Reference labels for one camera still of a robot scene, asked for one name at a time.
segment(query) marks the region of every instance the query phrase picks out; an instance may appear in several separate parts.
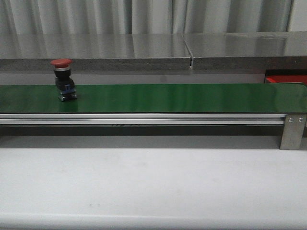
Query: red mushroom button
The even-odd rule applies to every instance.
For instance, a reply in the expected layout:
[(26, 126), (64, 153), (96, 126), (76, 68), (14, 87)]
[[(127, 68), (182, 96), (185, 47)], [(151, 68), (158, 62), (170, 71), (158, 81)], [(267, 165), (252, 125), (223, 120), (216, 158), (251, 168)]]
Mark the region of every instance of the red mushroom button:
[(56, 69), (66, 68), (70, 63), (72, 63), (72, 60), (67, 58), (55, 59), (50, 62), (50, 64), (53, 65)]

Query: white table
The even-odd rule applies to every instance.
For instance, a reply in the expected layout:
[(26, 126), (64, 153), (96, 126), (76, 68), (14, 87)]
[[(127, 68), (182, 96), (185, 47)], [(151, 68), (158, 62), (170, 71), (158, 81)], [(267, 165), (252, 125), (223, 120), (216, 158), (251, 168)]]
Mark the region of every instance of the white table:
[(307, 138), (1, 137), (0, 228), (306, 229)]

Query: gray curtain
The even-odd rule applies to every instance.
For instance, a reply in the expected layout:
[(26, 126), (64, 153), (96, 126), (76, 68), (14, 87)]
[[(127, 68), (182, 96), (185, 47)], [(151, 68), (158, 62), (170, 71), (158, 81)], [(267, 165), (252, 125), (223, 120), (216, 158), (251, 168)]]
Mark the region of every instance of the gray curtain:
[(0, 34), (286, 31), (291, 0), (0, 0)]

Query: green conveyor belt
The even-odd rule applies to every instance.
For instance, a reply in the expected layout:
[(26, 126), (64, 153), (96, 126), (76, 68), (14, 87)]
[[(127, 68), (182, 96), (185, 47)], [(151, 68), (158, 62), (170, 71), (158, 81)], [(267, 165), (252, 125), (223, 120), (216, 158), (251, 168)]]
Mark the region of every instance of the green conveyor belt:
[(61, 102), (54, 85), (0, 86), (0, 113), (307, 113), (303, 84), (77, 85)]

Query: stainless steel counter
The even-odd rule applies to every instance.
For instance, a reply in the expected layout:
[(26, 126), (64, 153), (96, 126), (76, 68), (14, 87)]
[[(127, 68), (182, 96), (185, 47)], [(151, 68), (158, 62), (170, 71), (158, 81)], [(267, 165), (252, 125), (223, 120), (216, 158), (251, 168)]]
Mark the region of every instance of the stainless steel counter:
[(0, 36), (0, 70), (50, 70), (72, 58), (74, 70), (185, 70), (190, 55), (180, 34), (25, 34)]
[(193, 69), (306, 69), (307, 32), (185, 34)]
[(0, 71), (306, 69), (307, 32), (0, 35)]

